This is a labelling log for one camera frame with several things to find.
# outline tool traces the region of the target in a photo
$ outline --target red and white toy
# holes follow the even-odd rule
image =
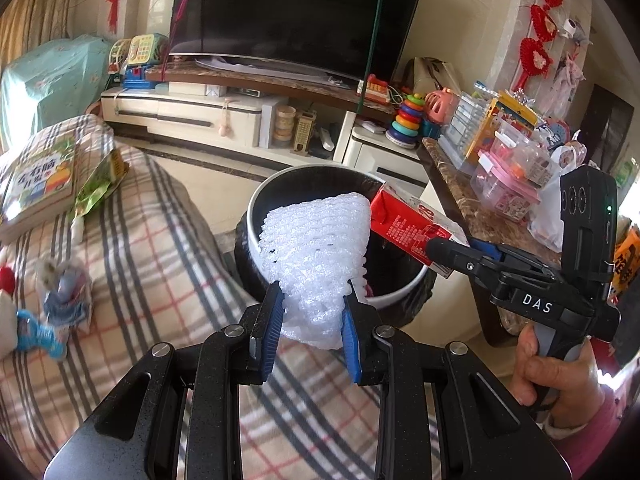
[[[362,94],[363,85],[364,81],[361,79],[358,83],[358,91],[356,92],[358,95]],[[369,101],[375,101],[383,105],[388,104],[391,102],[389,83],[378,79],[375,74],[370,74],[369,77],[367,77],[367,91],[364,97]]]

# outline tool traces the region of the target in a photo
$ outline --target blue plastic toy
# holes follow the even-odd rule
[[[66,357],[66,341],[68,331],[59,330],[49,325],[38,322],[36,317],[28,310],[19,310],[18,318],[18,352],[27,352],[32,348],[40,347],[47,351],[49,356],[56,361]]]
[[[50,258],[39,260],[36,290],[48,325],[56,329],[78,327],[89,332],[91,280],[79,261],[71,259],[56,265]]]

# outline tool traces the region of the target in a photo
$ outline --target orange package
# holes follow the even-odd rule
[[[616,296],[624,292],[640,269],[640,235],[633,226],[626,238],[616,247],[613,263],[611,293]]]

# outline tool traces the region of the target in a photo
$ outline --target toy cash register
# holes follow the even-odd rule
[[[164,51],[168,47],[168,38],[162,34],[142,34],[131,40],[127,70],[122,86],[149,90],[158,85],[158,81],[148,81],[146,70],[162,63]]]

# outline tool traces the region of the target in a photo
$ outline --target screw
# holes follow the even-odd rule
[[[158,343],[151,349],[153,357],[164,357],[169,353],[169,345],[167,343]]]
[[[376,327],[376,334],[384,339],[389,339],[396,333],[396,329],[391,325],[380,325]]]
[[[469,348],[460,341],[454,341],[449,345],[449,351],[453,355],[464,355],[469,350]]]
[[[227,337],[238,337],[244,333],[244,327],[242,325],[229,325],[225,326],[225,335]]]

